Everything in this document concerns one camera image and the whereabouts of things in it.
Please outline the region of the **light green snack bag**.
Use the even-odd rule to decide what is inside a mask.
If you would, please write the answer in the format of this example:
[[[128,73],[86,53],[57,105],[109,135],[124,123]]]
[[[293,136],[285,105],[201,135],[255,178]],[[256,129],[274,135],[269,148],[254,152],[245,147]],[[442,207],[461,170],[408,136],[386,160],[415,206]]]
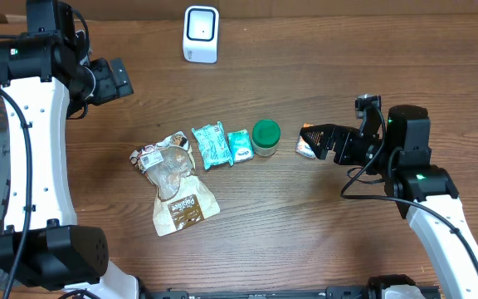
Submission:
[[[199,129],[192,128],[192,133],[197,140],[205,170],[221,164],[234,165],[221,121],[218,121],[215,125],[205,125]]]

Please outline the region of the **brown pancake snack bag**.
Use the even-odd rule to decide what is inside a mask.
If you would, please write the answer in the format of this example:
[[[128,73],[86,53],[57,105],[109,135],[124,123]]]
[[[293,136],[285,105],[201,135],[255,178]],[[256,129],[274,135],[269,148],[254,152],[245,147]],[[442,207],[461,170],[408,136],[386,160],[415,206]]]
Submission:
[[[196,174],[193,150],[179,131],[132,152],[132,165],[157,189],[153,223],[162,237],[220,213],[220,206]]]

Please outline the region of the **green lid jar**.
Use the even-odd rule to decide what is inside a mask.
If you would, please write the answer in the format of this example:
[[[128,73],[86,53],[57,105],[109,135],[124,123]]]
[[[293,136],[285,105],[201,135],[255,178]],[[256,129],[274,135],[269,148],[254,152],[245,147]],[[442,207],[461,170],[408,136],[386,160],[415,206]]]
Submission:
[[[280,126],[273,120],[259,120],[254,124],[251,134],[252,148],[260,156],[273,155],[280,142]]]

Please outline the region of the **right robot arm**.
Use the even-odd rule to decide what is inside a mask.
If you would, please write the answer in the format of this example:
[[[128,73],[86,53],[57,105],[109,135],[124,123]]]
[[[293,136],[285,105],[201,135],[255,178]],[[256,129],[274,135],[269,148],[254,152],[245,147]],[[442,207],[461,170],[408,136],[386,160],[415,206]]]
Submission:
[[[448,172],[431,162],[431,121],[425,108],[397,105],[384,116],[377,105],[358,105],[360,128],[304,127],[300,136],[318,159],[378,174],[384,201],[394,202],[417,235],[448,298],[478,298],[478,245],[460,194]]]

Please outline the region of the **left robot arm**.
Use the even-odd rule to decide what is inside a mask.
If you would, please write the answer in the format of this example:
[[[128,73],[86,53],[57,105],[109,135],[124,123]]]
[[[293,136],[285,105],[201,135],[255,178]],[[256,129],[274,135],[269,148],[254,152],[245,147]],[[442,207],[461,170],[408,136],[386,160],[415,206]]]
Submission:
[[[80,14],[57,0],[27,3],[27,30],[0,42],[0,96],[10,137],[10,199],[0,234],[9,282],[65,298],[141,298],[137,277],[109,257],[105,233],[81,226],[66,167],[66,122],[133,93],[123,63],[91,60]]]

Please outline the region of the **orange snack packet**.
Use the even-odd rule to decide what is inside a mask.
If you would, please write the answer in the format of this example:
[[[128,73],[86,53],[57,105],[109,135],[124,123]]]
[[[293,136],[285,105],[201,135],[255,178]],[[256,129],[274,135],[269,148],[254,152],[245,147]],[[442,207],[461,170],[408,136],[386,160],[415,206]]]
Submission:
[[[310,148],[310,146],[304,141],[304,139],[300,135],[298,136],[298,140],[296,142],[295,151],[306,158],[309,158],[309,159],[316,158],[313,150]]]

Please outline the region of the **teal tissue pack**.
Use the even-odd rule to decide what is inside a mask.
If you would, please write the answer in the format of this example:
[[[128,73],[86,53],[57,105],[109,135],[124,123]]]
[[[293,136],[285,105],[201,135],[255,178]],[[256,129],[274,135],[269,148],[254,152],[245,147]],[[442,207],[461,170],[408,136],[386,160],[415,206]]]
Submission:
[[[246,162],[254,158],[250,136],[246,129],[229,132],[227,138],[235,164]]]

